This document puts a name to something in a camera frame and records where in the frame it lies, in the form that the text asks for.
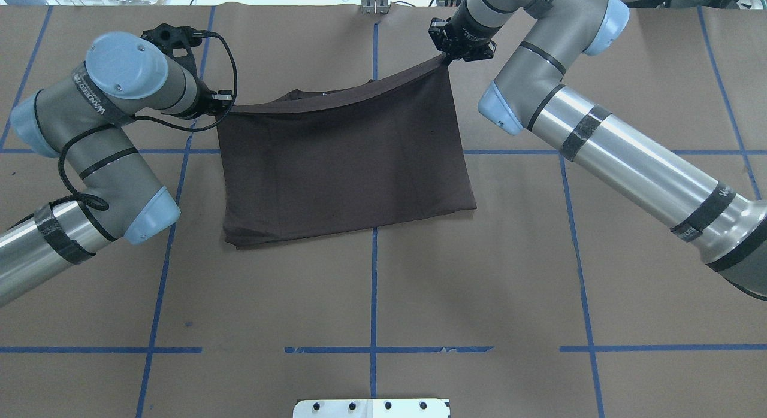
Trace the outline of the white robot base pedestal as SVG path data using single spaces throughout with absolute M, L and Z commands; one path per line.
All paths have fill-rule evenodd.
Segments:
M 295 405 L 293 417 L 450 417 L 448 399 L 307 399 Z

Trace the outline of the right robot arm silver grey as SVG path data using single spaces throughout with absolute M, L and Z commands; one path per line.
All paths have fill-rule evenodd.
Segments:
M 491 59 L 493 36 L 523 10 L 535 19 L 488 85 L 479 112 L 508 134 L 523 129 L 582 166 L 672 234 L 740 292 L 765 300 L 765 202 L 751 201 L 567 87 L 580 55 L 598 55 L 629 19 L 622 0 L 464 0 L 429 34 L 444 64 Z

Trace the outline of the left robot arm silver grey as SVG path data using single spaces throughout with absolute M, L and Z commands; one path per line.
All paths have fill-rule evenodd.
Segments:
M 17 137 L 57 162 L 68 193 L 2 234 L 2 304 L 30 292 L 110 243 L 144 243 L 180 218 L 167 187 L 127 137 L 145 108 L 181 120 L 220 123 L 237 90 L 212 91 L 192 48 L 213 31 L 162 23 L 136 36 L 113 31 L 90 45 L 68 77 L 11 110 Z

